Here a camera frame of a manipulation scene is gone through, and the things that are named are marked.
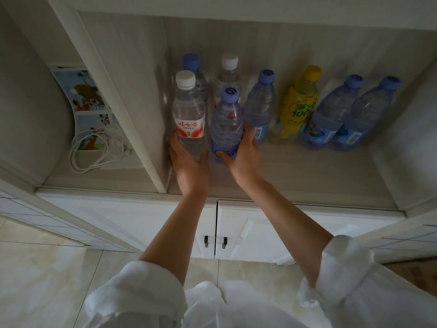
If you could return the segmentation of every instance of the plastic bottle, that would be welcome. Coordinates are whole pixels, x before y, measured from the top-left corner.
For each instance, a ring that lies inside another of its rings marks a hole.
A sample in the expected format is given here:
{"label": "plastic bottle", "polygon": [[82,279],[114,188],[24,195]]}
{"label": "plastic bottle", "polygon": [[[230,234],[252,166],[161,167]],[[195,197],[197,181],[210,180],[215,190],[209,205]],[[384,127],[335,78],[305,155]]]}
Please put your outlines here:
{"label": "plastic bottle", "polygon": [[385,77],[377,87],[364,93],[352,106],[351,113],[328,147],[348,151],[357,145],[374,128],[391,104],[393,94],[401,84],[397,77]]}
{"label": "plastic bottle", "polygon": [[272,70],[262,70],[259,73],[258,82],[247,96],[243,109],[243,119],[254,128],[258,144],[263,142],[276,110],[274,79],[275,73]]}
{"label": "plastic bottle", "polygon": [[172,113],[179,141],[195,158],[208,148],[205,129],[205,104],[196,88],[194,73],[188,70],[176,74],[178,90]]}
{"label": "plastic bottle", "polygon": [[221,101],[221,93],[225,87],[236,88],[241,98],[241,81],[237,72],[238,55],[234,53],[225,53],[221,56],[221,69],[214,82],[214,108]]}
{"label": "plastic bottle", "polygon": [[363,77],[349,75],[344,84],[328,94],[319,104],[298,140],[308,149],[321,149],[341,128],[355,103]]}
{"label": "plastic bottle", "polygon": [[196,77],[196,87],[200,92],[200,97],[203,98],[205,103],[206,112],[208,113],[208,83],[206,78],[200,71],[200,58],[199,55],[189,53],[182,57],[182,65],[184,70],[193,71]]}
{"label": "plastic bottle", "polygon": [[223,160],[216,155],[224,151],[231,157],[237,155],[243,135],[243,117],[238,103],[240,93],[234,87],[227,87],[221,93],[221,101],[212,115],[211,159],[217,163]]}
{"label": "plastic bottle", "polygon": [[321,73],[320,67],[309,65],[302,77],[288,89],[273,129],[275,143],[287,143],[284,139],[296,137],[319,97],[316,82]]}

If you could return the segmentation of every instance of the person's left hand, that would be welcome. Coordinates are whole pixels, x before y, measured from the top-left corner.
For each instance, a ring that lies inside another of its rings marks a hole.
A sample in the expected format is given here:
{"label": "person's left hand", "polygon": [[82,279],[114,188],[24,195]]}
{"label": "person's left hand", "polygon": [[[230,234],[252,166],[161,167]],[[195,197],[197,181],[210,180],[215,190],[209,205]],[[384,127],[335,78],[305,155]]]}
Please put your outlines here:
{"label": "person's left hand", "polygon": [[203,151],[197,161],[184,149],[174,131],[170,137],[169,153],[182,194],[203,195],[206,198],[209,192],[208,150]]}

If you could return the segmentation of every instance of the rolled-up sleeve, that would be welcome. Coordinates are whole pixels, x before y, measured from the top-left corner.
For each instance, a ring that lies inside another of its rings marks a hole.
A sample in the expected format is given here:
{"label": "rolled-up sleeve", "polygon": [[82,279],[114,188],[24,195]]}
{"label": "rolled-up sleeve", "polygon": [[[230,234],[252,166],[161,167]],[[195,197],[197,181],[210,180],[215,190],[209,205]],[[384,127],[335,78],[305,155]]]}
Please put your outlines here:
{"label": "rolled-up sleeve", "polygon": [[187,309],[183,286],[168,270],[132,261],[85,300],[87,328],[180,327]]}
{"label": "rolled-up sleeve", "polygon": [[437,327],[437,298],[374,262],[373,252],[336,236],[322,253],[314,289],[304,279],[299,303],[319,303],[333,327]]}

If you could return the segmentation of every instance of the blue bottle cap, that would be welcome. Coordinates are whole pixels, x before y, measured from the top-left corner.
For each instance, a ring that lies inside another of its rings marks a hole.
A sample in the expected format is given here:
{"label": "blue bottle cap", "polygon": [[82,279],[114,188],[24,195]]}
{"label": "blue bottle cap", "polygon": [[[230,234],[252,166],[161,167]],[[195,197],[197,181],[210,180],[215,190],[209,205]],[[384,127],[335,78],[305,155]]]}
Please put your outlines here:
{"label": "blue bottle cap", "polygon": [[353,90],[357,90],[363,85],[363,77],[360,75],[349,75],[344,81],[344,85]]}
{"label": "blue bottle cap", "polygon": [[401,85],[401,80],[398,77],[388,76],[385,77],[380,83],[379,86],[390,91],[396,91]]}
{"label": "blue bottle cap", "polygon": [[200,69],[199,55],[188,53],[182,57],[182,65],[184,70],[196,72]]}
{"label": "blue bottle cap", "polygon": [[226,87],[221,92],[221,99],[227,104],[233,104],[238,101],[240,93],[234,87]]}
{"label": "blue bottle cap", "polygon": [[274,82],[274,71],[269,69],[261,70],[258,81],[263,84],[272,84]]}

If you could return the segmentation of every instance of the yellow label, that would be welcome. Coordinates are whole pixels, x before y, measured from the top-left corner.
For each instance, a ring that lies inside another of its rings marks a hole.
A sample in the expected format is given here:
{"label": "yellow label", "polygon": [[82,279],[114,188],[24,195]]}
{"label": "yellow label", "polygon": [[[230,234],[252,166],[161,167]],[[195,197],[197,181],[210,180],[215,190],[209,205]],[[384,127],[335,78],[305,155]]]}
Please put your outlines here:
{"label": "yellow label", "polygon": [[288,134],[298,132],[306,117],[314,109],[318,96],[318,92],[302,94],[294,87],[288,89],[279,115],[279,121],[284,127],[281,132],[282,137],[286,138]]}

